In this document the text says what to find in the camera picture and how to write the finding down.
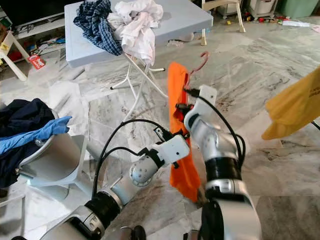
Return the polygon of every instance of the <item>robotic arm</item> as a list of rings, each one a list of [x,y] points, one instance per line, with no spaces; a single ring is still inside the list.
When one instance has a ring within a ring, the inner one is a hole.
[[[214,88],[202,85],[196,92],[215,104],[217,91]],[[184,125],[203,155],[207,177],[205,196],[208,199],[202,208],[201,229],[191,232],[188,239],[259,240],[262,238],[260,221],[242,181],[236,140],[206,121],[212,111],[197,98],[194,107],[184,116]],[[158,169],[175,164],[189,151],[181,135],[152,145],[126,174],[102,188],[92,200],[78,207],[41,240],[101,239],[110,222],[140,189],[150,183]]]

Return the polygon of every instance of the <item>pile of clothes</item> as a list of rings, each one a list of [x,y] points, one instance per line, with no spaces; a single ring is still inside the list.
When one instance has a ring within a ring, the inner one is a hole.
[[[16,99],[0,109],[0,188],[17,181],[21,161],[42,146],[37,141],[68,132],[70,118],[55,119],[51,109],[38,98]]]
[[[112,12],[109,0],[85,1],[73,22],[97,47],[116,56],[123,50],[145,64],[153,65],[155,34],[151,28],[159,26],[164,14],[162,6],[153,0],[135,0],[120,1],[114,9]]]

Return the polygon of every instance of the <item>plaid shirt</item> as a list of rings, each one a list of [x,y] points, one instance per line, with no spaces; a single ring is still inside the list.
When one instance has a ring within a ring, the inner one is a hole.
[[[82,28],[83,36],[97,47],[119,56],[121,43],[114,39],[107,16],[111,11],[109,0],[84,1],[76,10],[73,23]]]

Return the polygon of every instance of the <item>red box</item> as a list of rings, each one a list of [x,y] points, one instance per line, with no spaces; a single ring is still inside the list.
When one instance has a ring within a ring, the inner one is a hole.
[[[32,63],[35,69],[40,69],[46,65],[46,62],[36,54],[28,57],[28,60],[30,63]]]

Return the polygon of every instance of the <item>orange cloth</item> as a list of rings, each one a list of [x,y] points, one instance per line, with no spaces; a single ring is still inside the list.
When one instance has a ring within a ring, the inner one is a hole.
[[[187,69],[179,63],[172,62],[168,68],[168,101],[169,101],[169,118],[170,131],[176,133],[182,129],[183,133],[187,133],[184,123],[174,117],[176,104],[188,104],[187,94],[183,91],[183,87],[188,80]],[[190,138],[187,140],[189,147],[191,146]],[[201,181],[192,161],[192,152],[178,161],[179,167],[171,166],[170,184],[179,190],[183,196],[197,201],[198,188]]]
[[[320,66],[266,103],[272,124],[262,139],[282,138],[298,131],[320,116],[319,104]]]

